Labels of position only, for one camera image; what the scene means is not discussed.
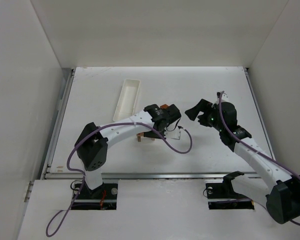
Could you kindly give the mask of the orange roof wood block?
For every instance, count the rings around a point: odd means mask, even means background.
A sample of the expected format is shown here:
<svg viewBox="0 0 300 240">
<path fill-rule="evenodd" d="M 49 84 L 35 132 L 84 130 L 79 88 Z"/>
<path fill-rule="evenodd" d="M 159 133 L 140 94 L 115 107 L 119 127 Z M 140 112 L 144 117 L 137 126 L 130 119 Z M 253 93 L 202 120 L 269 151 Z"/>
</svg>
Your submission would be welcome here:
<svg viewBox="0 0 300 240">
<path fill-rule="evenodd" d="M 167 105 L 167 104 L 163 104 L 160 106 L 161 109 L 167 109 L 168 107 L 169 107 L 169 105 Z"/>
</svg>

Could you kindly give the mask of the white plastic tray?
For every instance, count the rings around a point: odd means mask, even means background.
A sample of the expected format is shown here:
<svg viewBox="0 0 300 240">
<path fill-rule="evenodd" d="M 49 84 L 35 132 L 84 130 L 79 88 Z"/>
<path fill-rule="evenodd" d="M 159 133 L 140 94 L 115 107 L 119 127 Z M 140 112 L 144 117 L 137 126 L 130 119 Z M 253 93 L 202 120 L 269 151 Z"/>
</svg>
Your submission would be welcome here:
<svg viewBox="0 0 300 240">
<path fill-rule="evenodd" d="M 112 119 L 114 122 L 126 119 L 134 114 L 140 85 L 141 81 L 138 79 L 124 80 Z"/>
</svg>

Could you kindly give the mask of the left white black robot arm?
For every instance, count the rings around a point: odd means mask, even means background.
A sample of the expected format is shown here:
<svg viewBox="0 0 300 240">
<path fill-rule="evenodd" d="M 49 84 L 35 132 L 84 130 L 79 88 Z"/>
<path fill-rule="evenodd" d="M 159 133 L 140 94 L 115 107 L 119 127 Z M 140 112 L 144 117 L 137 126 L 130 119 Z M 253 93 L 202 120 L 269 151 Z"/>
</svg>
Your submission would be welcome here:
<svg viewBox="0 0 300 240">
<path fill-rule="evenodd" d="M 167 127 L 180 118 L 180 110 L 174 104 L 162 107 L 152 104 L 108 125 L 87 124 L 74 145 L 84 167 L 84 189 L 92 198 L 103 191 L 101 167 L 106 163 L 107 152 L 112 146 L 140 133 L 145 133 L 148 138 L 163 137 Z"/>
</svg>

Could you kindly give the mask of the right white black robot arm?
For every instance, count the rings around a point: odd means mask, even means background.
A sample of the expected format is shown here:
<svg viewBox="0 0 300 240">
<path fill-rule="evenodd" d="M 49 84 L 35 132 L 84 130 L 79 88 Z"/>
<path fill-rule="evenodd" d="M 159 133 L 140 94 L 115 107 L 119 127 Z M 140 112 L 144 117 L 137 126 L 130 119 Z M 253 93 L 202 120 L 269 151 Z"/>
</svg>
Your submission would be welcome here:
<svg viewBox="0 0 300 240">
<path fill-rule="evenodd" d="M 191 120 L 218 131 L 221 142 L 242 158 L 262 179 L 258 183 L 235 171 L 223 178 L 228 198 L 243 195 L 264 207 L 278 224 L 294 222 L 300 216 L 300 175 L 269 157 L 252 135 L 238 125 L 237 110 L 224 92 L 215 103 L 201 99 L 185 111 Z"/>
</svg>

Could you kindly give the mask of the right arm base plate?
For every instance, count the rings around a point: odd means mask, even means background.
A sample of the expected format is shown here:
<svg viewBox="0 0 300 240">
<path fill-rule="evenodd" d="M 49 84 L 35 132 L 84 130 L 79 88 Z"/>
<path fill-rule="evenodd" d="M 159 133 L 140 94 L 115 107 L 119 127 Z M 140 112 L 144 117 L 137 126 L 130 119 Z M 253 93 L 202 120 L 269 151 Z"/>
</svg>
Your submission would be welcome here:
<svg viewBox="0 0 300 240">
<path fill-rule="evenodd" d="M 202 194 L 207 198 L 209 210 L 254 210 L 254 202 L 245 195 L 228 191 L 223 182 L 205 183 Z"/>
</svg>

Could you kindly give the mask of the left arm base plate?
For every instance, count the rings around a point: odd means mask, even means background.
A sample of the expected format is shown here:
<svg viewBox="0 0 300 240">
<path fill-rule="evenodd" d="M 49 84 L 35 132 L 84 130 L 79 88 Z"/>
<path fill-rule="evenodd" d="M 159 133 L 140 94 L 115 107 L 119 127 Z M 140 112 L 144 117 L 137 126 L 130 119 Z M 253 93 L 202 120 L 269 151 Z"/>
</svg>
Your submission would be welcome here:
<svg viewBox="0 0 300 240">
<path fill-rule="evenodd" d="M 90 190 L 86 185 L 78 194 L 71 210 L 108 211 L 117 209 L 118 183 L 103 183 L 97 190 Z"/>
</svg>

